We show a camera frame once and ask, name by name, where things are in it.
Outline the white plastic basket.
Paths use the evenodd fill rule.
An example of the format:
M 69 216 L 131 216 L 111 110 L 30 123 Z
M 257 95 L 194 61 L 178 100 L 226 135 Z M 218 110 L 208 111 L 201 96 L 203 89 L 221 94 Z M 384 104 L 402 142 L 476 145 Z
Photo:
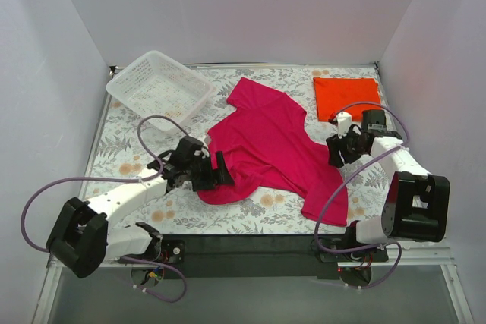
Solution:
M 149 51 L 120 71 L 106 91 L 142 118 L 163 115 L 183 126 L 206 104 L 215 86 L 159 51 Z

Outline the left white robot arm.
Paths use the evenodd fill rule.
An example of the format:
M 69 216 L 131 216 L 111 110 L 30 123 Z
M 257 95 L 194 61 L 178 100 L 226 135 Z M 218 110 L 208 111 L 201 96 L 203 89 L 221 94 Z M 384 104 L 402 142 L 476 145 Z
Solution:
M 193 191 L 232 186 L 222 152 L 210 154 L 203 141 L 181 138 L 175 149 L 159 154 L 134 182 L 97 197 L 68 200 L 46 242 L 46 249 L 77 277 L 92 274 L 104 260 L 160 261 L 163 235 L 144 222 L 118 224 L 149 201 L 190 182 Z

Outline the pink t shirt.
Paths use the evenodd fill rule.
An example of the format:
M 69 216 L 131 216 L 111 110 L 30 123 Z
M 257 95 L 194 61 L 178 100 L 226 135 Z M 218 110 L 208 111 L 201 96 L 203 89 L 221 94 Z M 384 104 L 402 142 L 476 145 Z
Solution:
M 302 215 L 344 227 L 348 193 L 329 150 L 305 131 L 306 111 L 284 92 L 241 78 L 227 103 L 235 111 L 211 127 L 211 153 L 222 152 L 232 186 L 198 194 L 207 204 L 235 203 L 259 187 L 286 190 L 303 198 Z

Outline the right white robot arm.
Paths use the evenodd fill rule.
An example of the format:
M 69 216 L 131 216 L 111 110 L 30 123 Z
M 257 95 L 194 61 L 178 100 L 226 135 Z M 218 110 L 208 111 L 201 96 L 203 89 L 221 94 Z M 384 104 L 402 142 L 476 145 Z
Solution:
M 340 112 L 330 121 L 337 126 L 337 133 L 327 139 L 329 163 L 341 168 L 369 155 L 390 182 L 382 213 L 354 222 L 344 234 L 329 238 L 330 249 L 358 262 L 393 239 L 442 241 L 447 227 L 449 180 L 431 174 L 412 157 L 399 132 L 387 127 L 383 110 L 363 111 L 361 124 L 355 124 L 348 112 Z

